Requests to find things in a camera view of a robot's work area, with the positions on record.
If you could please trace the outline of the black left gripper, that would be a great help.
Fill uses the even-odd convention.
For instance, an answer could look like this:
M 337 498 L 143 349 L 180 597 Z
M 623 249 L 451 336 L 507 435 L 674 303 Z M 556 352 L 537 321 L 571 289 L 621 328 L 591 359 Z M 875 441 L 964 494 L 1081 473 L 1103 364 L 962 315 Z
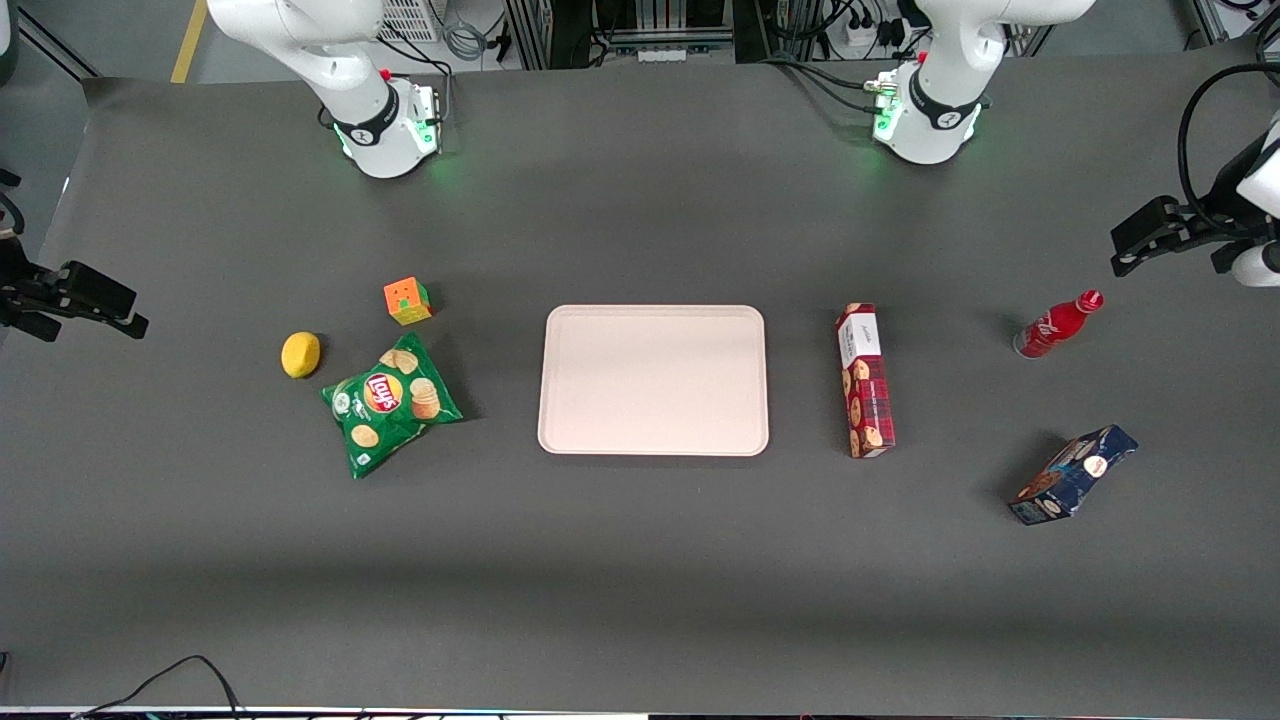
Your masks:
M 1185 228 L 1193 247 L 1221 245 L 1211 261 L 1217 273 L 1228 273 L 1247 251 L 1277 241 L 1277 211 L 1257 208 L 1235 190 L 1210 191 L 1181 206 L 1176 199 L 1152 199 L 1114 227 L 1114 275 L 1126 277 L 1151 259 L 1184 252 Z

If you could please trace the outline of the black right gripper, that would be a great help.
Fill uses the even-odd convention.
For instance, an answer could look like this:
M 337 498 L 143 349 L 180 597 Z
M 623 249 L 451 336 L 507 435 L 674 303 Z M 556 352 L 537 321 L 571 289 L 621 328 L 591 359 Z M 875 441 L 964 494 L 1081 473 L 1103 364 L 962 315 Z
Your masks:
M 41 341 L 55 341 L 61 323 L 45 314 L 49 287 L 44 269 L 31 263 L 19 240 L 1 241 L 1 324 Z M 67 263 L 60 272 L 61 306 L 100 322 L 132 340 L 148 329 L 146 316 L 132 316 L 136 292 L 83 263 Z

